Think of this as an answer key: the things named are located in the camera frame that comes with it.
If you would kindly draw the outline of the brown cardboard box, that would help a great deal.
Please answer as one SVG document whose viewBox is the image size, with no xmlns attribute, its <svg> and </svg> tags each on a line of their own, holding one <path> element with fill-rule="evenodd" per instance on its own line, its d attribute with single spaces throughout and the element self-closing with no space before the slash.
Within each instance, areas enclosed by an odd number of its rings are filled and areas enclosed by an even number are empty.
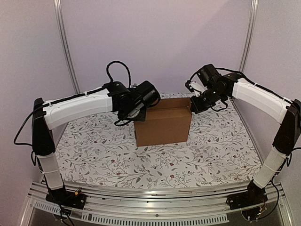
<svg viewBox="0 0 301 226">
<path fill-rule="evenodd" d="M 192 113 L 190 98 L 162 99 L 148 108 L 146 120 L 135 122 L 135 138 L 138 147 L 181 143 L 188 140 Z"/>
</svg>

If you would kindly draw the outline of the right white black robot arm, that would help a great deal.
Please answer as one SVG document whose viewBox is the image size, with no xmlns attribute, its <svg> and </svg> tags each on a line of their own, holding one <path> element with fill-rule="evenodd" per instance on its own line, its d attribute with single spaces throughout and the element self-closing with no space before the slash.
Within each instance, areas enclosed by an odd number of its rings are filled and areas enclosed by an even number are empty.
<svg viewBox="0 0 301 226">
<path fill-rule="evenodd" d="M 223 104 L 231 98 L 244 102 L 262 112 L 276 123 L 275 136 L 259 172 L 251 179 L 247 190 L 227 197 L 230 209 L 263 204 L 268 198 L 266 186 L 289 162 L 301 135 L 301 102 L 276 94 L 251 81 L 240 71 L 218 68 L 212 64 L 202 66 L 185 83 L 193 92 L 191 111 L 195 114 L 213 110 L 217 102 Z"/>
</svg>

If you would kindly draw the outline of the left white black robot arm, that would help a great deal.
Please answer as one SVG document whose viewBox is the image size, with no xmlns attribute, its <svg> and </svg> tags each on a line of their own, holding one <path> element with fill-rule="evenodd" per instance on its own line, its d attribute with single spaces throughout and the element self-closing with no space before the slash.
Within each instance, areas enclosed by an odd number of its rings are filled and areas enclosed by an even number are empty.
<svg viewBox="0 0 301 226">
<path fill-rule="evenodd" d="M 116 126 L 125 126 L 132 121 L 145 121 L 146 110 L 156 106 L 161 100 L 159 92 L 149 82 L 127 88 L 119 81 L 111 81 L 94 90 L 53 101 L 34 101 L 33 111 L 28 115 L 32 119 L 31 158 L 38 165 L 48 194 L 46 200 L 58 205 L 82 209 L 86 195 L 81 189 L 67 191 L 59 171 L 55 155 L 52 130 L 98 113 L 116 112 Z"/>
</svg>

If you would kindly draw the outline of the white floral table cloth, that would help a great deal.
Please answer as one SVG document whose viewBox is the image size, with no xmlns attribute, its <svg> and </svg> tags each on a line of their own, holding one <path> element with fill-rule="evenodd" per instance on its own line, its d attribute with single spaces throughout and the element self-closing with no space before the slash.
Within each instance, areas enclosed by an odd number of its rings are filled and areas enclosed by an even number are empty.
<svg viewBox="0 0 301 226">
<path fill-rule="evenodd" d="M 250 181 L 261 160 L 233 104 L 192 116 L 183 143 L 138 147 L 134 125 L 115 113 L 69 122 L 57 146 L 63 179 L 98 186 L 156 189 Z"/>
</svg>

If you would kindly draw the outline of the right aluminium corner post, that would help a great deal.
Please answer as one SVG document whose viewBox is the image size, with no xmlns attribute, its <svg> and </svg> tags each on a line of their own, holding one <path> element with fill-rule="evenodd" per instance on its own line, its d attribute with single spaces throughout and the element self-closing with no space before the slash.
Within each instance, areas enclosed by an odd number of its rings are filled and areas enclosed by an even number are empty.
<svg viewBox="0 0 301 226">
<path fill-rule="evenodd" d="M 241 72 L 243 72 L 245 70 L 247 60 L 248 60 L 248 55 L 249 55 L 250 48 L 251 48 L 252 37 L 253 37 L 253 33 L 254 33 L 254 28 L 256 25 L 258 3 L 259 3 L 258 0 L 251 0 L 246 40 L 245 40 L 244 49 L 243 49 L 243 53 L 242 53 L 242 57 L 240 60 L 240 65 L 239 65 L 239 70 Z"/>
</svg>

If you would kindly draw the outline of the aluminium corner post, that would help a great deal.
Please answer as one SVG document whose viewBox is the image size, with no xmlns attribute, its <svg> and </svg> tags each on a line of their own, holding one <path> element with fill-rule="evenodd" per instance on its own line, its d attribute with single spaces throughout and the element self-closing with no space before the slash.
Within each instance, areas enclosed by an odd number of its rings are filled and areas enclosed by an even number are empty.
<svg viewBox="0 0 301 226">
<path fill-rule="evenodd" d="M 63 53 L 67 65 L 67 69 L 69 72 L 70 80 L 76 94 L 80 93 L 79 83 L 77 80 L 77 76 L 75 73 L 75 69 L 72 62 L 72 57 L 69 49 L 67 34 L 64 26 L 64 19 L 63 19 L 63 9 L 62 3 L 60 0 L 54 0 L 54 9 L 55 9 L 55 16 L 57 20 L 57 26 L 59 30 L 59 36 L 62 43 Z"/>
<path fill-rule="evenodd" d="M 256 25 L 258 3 L 259 3 L 258 0 L 251 0 L 246 40 L 245 40 L 244 49 L 243 49 L 243 53 L 242 53 L 242 57 L 240 60 L 240 65 L 239 65 L 239 70 L 241 72 L 243 72 L 245 70 L 247 60 L 248 60 L 248 55 L 249 55 L 250 48 L 251 48 L 252 37 L 253 37 L 253 33 L 254 33 L 254 28 Z"/>
</svg>

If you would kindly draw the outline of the aluminium front rail frame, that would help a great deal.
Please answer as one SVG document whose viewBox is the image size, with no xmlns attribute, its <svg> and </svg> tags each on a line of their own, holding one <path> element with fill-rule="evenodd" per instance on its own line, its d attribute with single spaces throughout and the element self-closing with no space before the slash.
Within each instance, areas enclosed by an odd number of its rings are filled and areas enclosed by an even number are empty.
<svg viewBox="0 0 301 226">
<path fill-rule="evenodd" d="M 58 205 L 46 201 L 44 183 L 33 182 L 21 215 L 22 226 L 294 226 L 281 184 L 268 185 L 262 216 L 247 213 L 259 205 L 232 210 L 229 195 L 246 191 L 246 182 L 178 189 L 134 189 L 82 185 L 87 196 L 83 209 L 69 209 L 60 220 Z M 181 193 L 178 190 L 190 190 Z"/>
</svg>

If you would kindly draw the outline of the left aluminium corner post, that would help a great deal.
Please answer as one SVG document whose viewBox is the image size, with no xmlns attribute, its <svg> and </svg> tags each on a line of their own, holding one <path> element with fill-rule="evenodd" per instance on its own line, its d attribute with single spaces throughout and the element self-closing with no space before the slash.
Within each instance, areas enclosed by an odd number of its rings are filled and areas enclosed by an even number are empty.
<svg viewBox="0 0 301 226">
<path fill-rule="evenodd" d="M 63 53 L 67 65 L 67 69 L 69 72 L 70 80 L 76 94 L 80 93 L 79 83 L 77 80 L 77 76 L 75 73 L 75 69 L 72 62 L 72 57 L 69 49 L 67 34 L 64 26 L 64 19 L 63 19 L 63 9 L 62 3 L 60 0 L 54 0 L 54 9 L 55 9 L 55 16 L 57 20 L 57 26 L 59 30 L 59 36 L 62 43 Z"/>
</svg>

